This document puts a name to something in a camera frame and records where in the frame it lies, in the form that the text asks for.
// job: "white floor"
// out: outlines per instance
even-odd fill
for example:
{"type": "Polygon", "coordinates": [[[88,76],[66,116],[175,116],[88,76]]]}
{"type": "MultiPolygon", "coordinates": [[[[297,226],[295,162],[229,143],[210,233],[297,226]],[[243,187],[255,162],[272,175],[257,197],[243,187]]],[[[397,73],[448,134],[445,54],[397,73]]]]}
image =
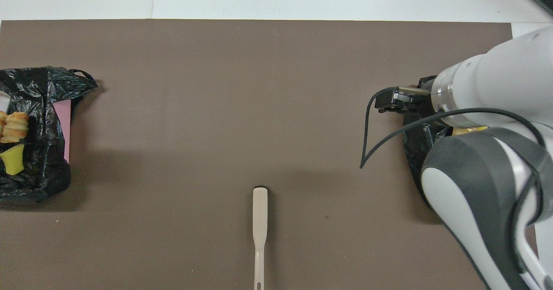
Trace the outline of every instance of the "white floor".
{"type": "MultiPolygon", "coordinates": [[[[0,22],[150,18],[510,22],[514,36],[553,22],[532,0],[0,0],[0,22]]],[[[537,239],[553,273],[553,220],[537,239]]]]}

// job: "brown table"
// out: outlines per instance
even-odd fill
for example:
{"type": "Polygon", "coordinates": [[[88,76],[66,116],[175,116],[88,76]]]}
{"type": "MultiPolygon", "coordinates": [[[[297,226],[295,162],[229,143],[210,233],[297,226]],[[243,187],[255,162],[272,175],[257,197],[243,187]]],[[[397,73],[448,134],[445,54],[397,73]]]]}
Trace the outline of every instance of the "brown table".
{"type": "MultiPolygon", "coordinates": [[[[100,87],[73,120],[69,189],[2,205],[0,287],[249,289],[262,184],[268,290],[483,289],[400,138],[358,168],[363,119],[379,89],[510,37],[508,24],[4,21],[1,68],[82,69],[100,87]]],[[[400,125],[373,115],[369,144],[400,125]]]]}

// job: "black plastic bag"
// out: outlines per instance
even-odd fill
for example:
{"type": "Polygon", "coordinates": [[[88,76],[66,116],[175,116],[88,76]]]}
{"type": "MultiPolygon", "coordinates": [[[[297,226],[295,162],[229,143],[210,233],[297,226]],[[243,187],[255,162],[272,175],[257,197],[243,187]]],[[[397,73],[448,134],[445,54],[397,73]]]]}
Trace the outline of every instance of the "black plastic bag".
{"type": "MultiPolygon", "coordinates": [[[[29,133],[20,141],[25,144],[25,169],[8,175],[0,162],[0,201],[42,201],[69,186],[71,173],[64,159],[65,140],[54,102],[79,101],[95,87],[92,76],[80,70],[50,66],[0,70],[0,91],[11,97],[6,113],[29,115],[29,133]]],[[[9,143],[0,146],[2,150],[11,147],[9,143]]]]}

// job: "pink paper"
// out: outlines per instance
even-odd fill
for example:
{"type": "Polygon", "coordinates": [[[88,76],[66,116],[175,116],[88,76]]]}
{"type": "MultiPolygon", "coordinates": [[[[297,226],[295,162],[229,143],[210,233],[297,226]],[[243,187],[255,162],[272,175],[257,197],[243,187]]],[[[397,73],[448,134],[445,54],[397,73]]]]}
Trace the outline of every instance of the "pink paper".
{"type": "Polygon", "coordinates": [[[71,100],[63,100],[54,102],[54,109],[57,114],[57,118],[61,123],[61,131],[63,132],[65,139],[65,152],[64,158],[69,162],[69,138],[71,130],[71,100]]]}

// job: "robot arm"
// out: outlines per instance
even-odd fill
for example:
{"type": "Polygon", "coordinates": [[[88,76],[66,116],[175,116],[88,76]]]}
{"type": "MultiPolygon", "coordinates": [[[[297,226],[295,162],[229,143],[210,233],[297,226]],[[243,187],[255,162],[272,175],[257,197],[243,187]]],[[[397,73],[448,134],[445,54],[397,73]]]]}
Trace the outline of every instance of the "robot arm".
{"type": "MultiPolygon", "coordinates": [[[[491,126],[437,140],[419,170],[423,197],[492,290],[553,290],[525,238],[527,225],[553,214],[552,83],[547,28],[458,63],[416,91],[397,87],[376,97],[381,112],[417,112],[456,128],[491,126]],[[487,113],[454,114],[468,111],[487,113]]],[[[361,167],[374,150],[366,156],[364,148],[361,167]]]]}

